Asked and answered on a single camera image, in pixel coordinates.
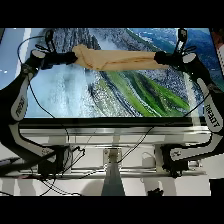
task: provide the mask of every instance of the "display screen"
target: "display screen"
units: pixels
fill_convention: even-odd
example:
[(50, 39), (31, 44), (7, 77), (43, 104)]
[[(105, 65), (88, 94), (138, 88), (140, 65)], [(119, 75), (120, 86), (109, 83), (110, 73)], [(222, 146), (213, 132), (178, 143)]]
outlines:
[[(28, 37), (45, 35), (48, 30), (26, 29), (30, 29)], [(25, 37), (26, 29), (5, 30), (0, 45), (0, 68), (2, 68), (0, 88), (8, 85), (18, 74), (16, 50)], [(186, 29), (188, 30), (186, 47), (197, 47), (195, 51), (209, 70), (213, 81), (224, 90), (221, 67), (209, 29)], [(173, 53), (177, 42), (176, 28), (54, 28), (53, 30), (58, 53), (71, 51), (78, 44), (96, 50), (151, 52), (162, 50)], [(35, 44), (44, 45), (44, 39), (30, 40), (21, 48), (24, 60), (29, 57)], [(6, 61), (3, 58), (9, 48), (11, 57)], [(182, 117), (203, 100), (199, 87), (190, 82), (188, 75), (171, 67), (165, 70), (97, 72), (75, 64), (58, 65), (50, 70), (40, 70), (31, 84), (41, 106), (57, 118)], [(203, 116), (203, 105), (197, 109), (195, 116)], [(26, 118), (46, 117), (50, 115), (37, 105), (28, 90)]]

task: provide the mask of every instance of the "beige cloth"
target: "beige cloth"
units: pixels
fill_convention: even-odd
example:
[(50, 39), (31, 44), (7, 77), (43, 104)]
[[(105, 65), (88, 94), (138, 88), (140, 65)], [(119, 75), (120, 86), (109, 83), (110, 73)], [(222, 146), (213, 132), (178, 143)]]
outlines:
[(78, 58), (76, 64), (97, 71), (168, 68), (168, 66), (160, 65), (154, 60), (155, 52), (93, 50), (82, 44), (75, 46), (73, 52)]

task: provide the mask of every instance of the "mountain image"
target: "mountain image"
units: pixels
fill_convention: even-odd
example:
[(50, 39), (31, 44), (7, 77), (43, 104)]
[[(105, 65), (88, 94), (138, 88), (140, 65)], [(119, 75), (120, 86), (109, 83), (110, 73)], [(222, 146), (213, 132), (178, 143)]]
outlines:
[[(176, 44), (174, 28), (51, 29), (58, 53), (71, 51), (78, 44), (95, 50), (172, 53)], [(197, 46), (202, 62), (216, 79), (220, 78), (210, 36), (200, 30), (188, 29), (188, 33), (187, 44)], [(184, 76), (172, 68), (97, 72), (75, 64), (54, 66), (40, 71), (33, 88), (42, 106), (55, 117), (181, 117), (190, 109)], [(198, 101), (203, 99), (197, 87), (194, 92)], [(31, 98), (28, 96), (32, 109), (26, 116), (48, 117)]]

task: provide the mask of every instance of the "cloth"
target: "cloth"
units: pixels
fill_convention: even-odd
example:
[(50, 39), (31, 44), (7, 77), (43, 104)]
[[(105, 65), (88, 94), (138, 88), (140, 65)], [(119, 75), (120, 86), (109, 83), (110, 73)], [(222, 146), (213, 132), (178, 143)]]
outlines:
[(85, 45), (77, 45), (73, 52), (78, 58), (75, 64), (97, 71), (118, 70), (149, 70), (165, 69), (166, 65), (154, 60), (155, 52), (124, 51), (124, 50), (94, 50)]

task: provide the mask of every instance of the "metal stand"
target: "metal stand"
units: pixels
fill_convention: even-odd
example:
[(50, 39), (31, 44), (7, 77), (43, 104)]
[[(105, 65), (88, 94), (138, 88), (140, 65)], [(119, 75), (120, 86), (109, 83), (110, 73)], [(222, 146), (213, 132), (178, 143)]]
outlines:
[(101, 196), (125, 196), (117, 163), (118, 150), (110, 150), (109, 163)]

